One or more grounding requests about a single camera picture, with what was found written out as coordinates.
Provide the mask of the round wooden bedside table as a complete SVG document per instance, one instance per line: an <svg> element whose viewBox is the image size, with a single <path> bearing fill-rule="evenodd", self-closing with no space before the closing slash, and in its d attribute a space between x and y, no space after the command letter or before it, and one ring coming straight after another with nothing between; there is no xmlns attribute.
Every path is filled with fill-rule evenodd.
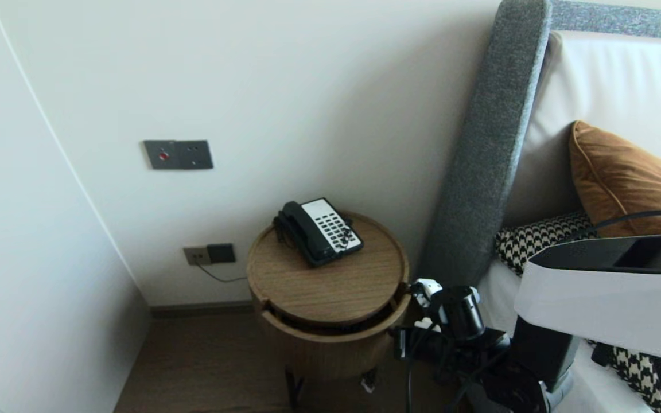
<svg viewBox="0 0 661 413"><path fill-rule="evenodd" d="M351 329L307 329L279 317L270 301L252 295L252 305L271 355L298 377L334 381L360 376L378 366L391 350L389 331L401 324L411 303L409 284L401 283L370 325Z"/></svg>

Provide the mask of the white bed sheet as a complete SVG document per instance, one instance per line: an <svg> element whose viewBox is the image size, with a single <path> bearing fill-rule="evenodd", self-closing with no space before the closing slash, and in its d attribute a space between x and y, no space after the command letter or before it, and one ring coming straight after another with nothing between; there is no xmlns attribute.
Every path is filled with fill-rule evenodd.
<svg viewBox="0 0 661 413"><path fill-rule="evenodd" d="M514 301L521 279L503 262L493 259L477 288L480 313L487 326L512 334L516 325ZM573 387L554 413L653 413L612 368L591 361L593 348L584 340L571 366Z"/></svg>

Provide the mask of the round wooden side table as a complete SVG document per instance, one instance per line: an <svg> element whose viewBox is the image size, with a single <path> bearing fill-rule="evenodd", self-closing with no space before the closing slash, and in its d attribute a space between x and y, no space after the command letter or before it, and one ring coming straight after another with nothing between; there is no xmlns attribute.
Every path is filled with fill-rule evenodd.
<svg viewBox="0 0 661 413"><path fill-rule="evenodd" d="M267 299L279 317L300 322L307 329L359 331L368 327L368 319L382 311L399 284L409 282L409 259L399 240L382 224L352 212L344 212L344 217L352 220L364 248L318 268L311 267L295 248L278 241L274 227L265 228L247 254L251 296ZM374 379L378 366L348 379ZM292 410L299 407L307 382L345 380L318 381L295 376L284 366L283 370Z"/></svg>

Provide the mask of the black white houndstooth cushion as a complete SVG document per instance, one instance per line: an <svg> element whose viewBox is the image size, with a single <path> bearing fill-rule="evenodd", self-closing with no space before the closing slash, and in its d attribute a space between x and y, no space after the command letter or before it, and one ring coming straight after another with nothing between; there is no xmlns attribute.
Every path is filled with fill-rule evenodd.
<svg viewBox="0 0 661 413"><path fill-rule="evenodd" d="M598 238L583 210L544 219L522 227L502 228L494 238L499 259L517 276L528 260L544 248L563 241ZM652 359L634 350L609 348L606 364L637 392L653 413L661 413L661 382Z"/></svg>

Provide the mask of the black and white desk telephone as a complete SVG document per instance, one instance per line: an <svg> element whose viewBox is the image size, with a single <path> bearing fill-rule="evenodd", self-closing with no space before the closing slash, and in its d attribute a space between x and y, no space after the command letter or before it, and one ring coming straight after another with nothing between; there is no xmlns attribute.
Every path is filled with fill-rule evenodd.
<svg viewBox="0 0 661 413"><path fill-rule="evenodd" d="M352 227L352 220L346 219L346 217L334 208L327 199L318 198L307 203L302 203L301 206L305 212L317 222L320 230L336 251L338 258L333 261L339 260L364 248L364 240L360 238L359 233L357 233L356 230L354 230L354 227ZM277 215L274 217L273 226L278 241L285 243L289 247L295 248L290 245L291 239L281 237L278 227L275 224L275 218Z"/></svg>

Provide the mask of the black telephone handset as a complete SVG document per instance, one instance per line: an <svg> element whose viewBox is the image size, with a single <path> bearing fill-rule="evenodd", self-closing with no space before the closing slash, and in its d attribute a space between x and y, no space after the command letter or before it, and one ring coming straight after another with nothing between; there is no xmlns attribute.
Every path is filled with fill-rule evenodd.
<svg viewBox="0 0 661 413"><path fill-rule="evenodd" d="M294 246L313 267L319 267L338 258L336 251L320 230L319 225L302 208L291 201L284 204L275 218L281 237L291 239Z"/></svg>

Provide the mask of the brown wooden baseboard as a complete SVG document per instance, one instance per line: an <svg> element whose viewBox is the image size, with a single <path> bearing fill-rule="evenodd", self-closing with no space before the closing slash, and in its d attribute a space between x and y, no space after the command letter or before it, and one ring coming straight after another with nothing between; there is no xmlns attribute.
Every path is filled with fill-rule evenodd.
<svg viewBox="0 0 661 413"><path fill-rule="evenodd" d="M150 315L156 320L252 313L254 313L254 304L252 304L252 301L178 304L150 308Z"/></svg>

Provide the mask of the grey upholstered headboard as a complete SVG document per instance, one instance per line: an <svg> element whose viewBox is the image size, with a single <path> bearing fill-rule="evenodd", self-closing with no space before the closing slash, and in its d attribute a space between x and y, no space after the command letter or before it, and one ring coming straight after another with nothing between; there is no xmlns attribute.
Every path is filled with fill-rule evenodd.
<svg viewBox="0 0 661 413"><path fill-rule="evenodd" d="M501 0L415 269L418 279L475 286L488 271L553 30L661 39L661 10Z"/></svg>

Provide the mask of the orange velvet cushion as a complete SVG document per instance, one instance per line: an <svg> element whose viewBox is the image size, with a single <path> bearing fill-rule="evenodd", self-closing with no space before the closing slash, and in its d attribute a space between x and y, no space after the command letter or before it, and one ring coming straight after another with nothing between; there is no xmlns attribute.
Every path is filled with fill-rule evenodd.
<svg viewBox="0 0 661 413"><path fill-rule="evenodd" d="M601 237L661 235L661 158L585 121L570 128L571 179Z"/></svg>

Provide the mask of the white padded headboard cushion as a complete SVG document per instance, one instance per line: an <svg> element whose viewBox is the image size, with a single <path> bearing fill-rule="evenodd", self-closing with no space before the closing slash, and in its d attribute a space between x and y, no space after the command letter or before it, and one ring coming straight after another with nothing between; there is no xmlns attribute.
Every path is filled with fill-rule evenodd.
<svg viewBox="0 0 661 413"><path fill-rule="evenodd" d="M504 225L579 209L569 165L574 121L661 157L661 39L556 30L549 34Z"/></svg>

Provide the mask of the beige wall socket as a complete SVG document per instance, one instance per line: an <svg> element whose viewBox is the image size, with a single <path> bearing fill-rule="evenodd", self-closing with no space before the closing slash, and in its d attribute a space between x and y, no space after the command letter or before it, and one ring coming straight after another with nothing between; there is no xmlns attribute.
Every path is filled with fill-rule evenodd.
<svg viewBox="0 0 661 413"><path fill-rule="evenodd" d="M184 252L187 264L190 266L212 264L207 246L183 247L182 251Z"/></svg>

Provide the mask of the dark grey wall switch panel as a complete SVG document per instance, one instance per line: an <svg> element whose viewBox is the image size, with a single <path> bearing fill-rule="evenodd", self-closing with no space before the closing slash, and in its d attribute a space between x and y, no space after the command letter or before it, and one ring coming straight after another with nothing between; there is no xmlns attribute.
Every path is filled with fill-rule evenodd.
<svg viewBox="0 0 661 413"><path fill-rule="evenodd" d="M209 170L212 153L205 139L145 139L142 141L153 170Z"/></svg>

